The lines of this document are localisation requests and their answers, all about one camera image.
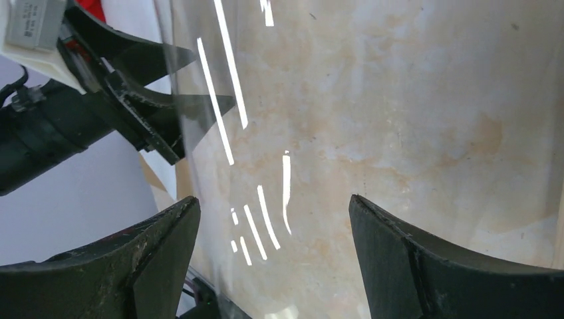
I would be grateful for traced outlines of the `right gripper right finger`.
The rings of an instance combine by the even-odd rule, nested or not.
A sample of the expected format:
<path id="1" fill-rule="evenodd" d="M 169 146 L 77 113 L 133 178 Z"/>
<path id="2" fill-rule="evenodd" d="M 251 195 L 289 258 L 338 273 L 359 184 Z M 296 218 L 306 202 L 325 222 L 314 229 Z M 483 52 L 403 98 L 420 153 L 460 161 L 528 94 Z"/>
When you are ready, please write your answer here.
<path id="1" fill-rule="evenodd" d="M 360 195 L 352 235 L 373 318 L 562 318 L 563 272 L 487 256 Z"/>

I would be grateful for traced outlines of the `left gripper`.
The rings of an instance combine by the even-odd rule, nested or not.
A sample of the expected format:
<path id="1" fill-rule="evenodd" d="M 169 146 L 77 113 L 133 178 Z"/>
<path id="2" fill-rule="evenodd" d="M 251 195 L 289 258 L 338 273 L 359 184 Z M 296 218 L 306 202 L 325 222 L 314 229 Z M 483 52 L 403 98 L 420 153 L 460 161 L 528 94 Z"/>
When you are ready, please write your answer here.
<path id="1" fill-rule="evenodd" d="M 113 29 L 68 1 L 55 51 L 7 50 L 23 75 L 1 90 L 1 195 L 7 195 L 114 130 L 127 111 L 106 83 L 106 59 L 145 86 L 197 60 L 190 49 Z"/>

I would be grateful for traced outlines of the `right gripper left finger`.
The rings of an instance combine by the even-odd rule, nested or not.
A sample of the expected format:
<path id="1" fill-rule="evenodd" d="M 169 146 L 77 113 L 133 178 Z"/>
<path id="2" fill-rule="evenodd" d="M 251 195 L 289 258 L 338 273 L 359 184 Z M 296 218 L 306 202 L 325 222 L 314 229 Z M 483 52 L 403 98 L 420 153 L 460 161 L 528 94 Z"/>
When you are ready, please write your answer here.
<path id="1" fill-rule="evenodd" d="M 174 318 L 200 224 L 187 197 L 43 262 L 1 267 L 2 318 Z"/>

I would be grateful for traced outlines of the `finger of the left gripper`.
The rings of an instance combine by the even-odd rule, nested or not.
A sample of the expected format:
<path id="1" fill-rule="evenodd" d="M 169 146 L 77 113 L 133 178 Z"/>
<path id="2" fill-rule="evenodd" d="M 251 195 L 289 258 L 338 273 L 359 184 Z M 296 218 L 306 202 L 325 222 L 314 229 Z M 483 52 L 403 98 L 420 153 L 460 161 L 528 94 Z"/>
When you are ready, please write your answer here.
<path id="1" fill-rule="evenodd" d="M 147 89 L 124 73 L 114 71 L 104 79 L 114 115 L 108 119 L 135 148 L 155 151 L 171 165 L 185 158 L 219 117 L 235 107 L 229 95 L 164 94 Z"/>

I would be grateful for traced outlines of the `clear glass sheet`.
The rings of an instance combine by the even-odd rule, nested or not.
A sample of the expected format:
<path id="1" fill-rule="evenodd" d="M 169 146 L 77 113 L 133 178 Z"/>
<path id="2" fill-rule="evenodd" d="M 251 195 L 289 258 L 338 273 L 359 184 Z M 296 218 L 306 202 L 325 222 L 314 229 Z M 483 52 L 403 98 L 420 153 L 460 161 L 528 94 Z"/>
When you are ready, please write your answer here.
<path id="1" fill-rule="evenodd" d="M 191 266 L 251 318 L 373 318 L 349 203 L 563 272 L 562 1 L 157 1 L 235 107 L 186 160 Z"/>

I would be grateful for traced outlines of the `printed photo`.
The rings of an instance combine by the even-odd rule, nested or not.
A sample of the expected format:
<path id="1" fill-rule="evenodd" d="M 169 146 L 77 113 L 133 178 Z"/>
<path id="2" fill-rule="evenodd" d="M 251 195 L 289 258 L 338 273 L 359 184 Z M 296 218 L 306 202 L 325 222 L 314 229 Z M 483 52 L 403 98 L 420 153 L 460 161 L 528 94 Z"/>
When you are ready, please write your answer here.
<path id="1" fill-rule="evenodd" d="M 114 29 L 160 43 L 153 1 L 102 0 L 106 22 Z"/>

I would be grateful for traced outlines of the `brown backing board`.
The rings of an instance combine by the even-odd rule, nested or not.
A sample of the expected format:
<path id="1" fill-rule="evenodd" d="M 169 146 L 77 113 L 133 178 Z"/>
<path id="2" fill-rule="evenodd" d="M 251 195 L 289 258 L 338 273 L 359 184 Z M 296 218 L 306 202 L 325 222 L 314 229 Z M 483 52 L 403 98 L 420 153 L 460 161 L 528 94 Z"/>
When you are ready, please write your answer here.
<path id="1" fill-rule="evenodd" d="M 150 185 L 159 211 L 194 194 L 186 159 L 170 165 L 156 151 L 140 151 L 139 158 L 145 180 Z"/>

